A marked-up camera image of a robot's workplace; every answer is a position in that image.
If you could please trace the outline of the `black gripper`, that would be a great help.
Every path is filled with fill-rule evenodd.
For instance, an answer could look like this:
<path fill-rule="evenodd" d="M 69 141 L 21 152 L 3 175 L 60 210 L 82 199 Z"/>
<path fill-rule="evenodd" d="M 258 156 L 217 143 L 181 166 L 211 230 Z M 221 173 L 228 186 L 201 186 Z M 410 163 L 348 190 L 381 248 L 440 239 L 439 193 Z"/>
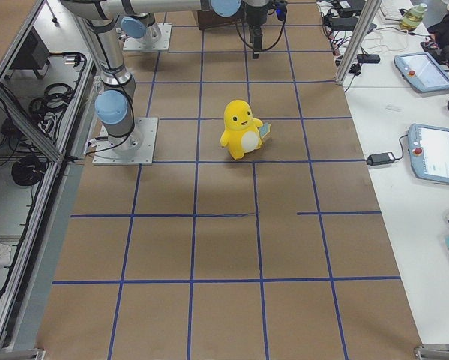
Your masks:
<path fill-rule="evenodd" d="M 253 50 L 262 50 L 262 26 L 268 18 L 269 1 L 266 0 L 246 0 L 245 1 L 245 21 L 249 29 L 250 45 Z M 252 59 L 258 59 L 259 54 L 252 52 Z"/>

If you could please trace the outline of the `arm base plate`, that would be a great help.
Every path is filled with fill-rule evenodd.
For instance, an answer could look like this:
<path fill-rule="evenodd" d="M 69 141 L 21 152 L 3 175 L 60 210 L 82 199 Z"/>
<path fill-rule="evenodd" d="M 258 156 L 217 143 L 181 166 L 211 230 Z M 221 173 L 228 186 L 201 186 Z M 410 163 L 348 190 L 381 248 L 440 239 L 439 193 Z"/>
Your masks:
<path fill-rule="evenodd" d="M 106 139 L 97 143 L 92 160 L 95 166 L 153 164 L 158 118 L 138 117 L 134 123 L 133 132 L 122 139 L 109 137 L 106 128 L 101 126 L 100 136 Z"/>
<path fill-rule="evenodd" d="M 169 50 L 172 32 L 172 24 L 169 22 L 143 25 L 136 19 L 125 17 L 121 21 L 121 29 L 125 37 L 125 52 L 149 53 Z"/>

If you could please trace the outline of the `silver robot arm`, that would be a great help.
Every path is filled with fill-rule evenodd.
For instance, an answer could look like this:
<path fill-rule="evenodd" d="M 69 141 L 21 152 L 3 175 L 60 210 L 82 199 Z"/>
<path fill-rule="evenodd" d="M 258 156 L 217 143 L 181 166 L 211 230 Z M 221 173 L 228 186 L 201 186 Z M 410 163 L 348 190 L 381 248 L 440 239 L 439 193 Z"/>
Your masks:
<path fill-rule="evenodd" d="M 280 9 L 278 1 L 210 1 L 209 9 L 193 13 L 198 29 L 213 29 L 233 24 L 243 44 L 252 51 L 254 59 L 272 47 L 262 45 L 262 26 L 268 15 L 274 12 L 281 21 L 286 20 L 286 9 Z M 121 19 L 121 30 L 129 38 L 144 44 L 160 39 L 160 27 L 153 13 L 134 13 Z"/>
<path fill-rule="evenodd" d="M 230 17 L 241 6 L 240 1 L 63 1 L 62 4 L 73 14 L 100 70 L 104 91 L 97 96 L 94 107 L 108 133 L 110 148 L 120 152 L 131 148 L 136 139 L 133 111 L 136 82 L 124 62 L 115 18 L 120 15 L 126 20 L 136 20 L 138 29 L 127 34 L 132 38 L 143 38 L 147 25 L 139 18 L 145 15 L 213 10 L 222 17 Z"/>

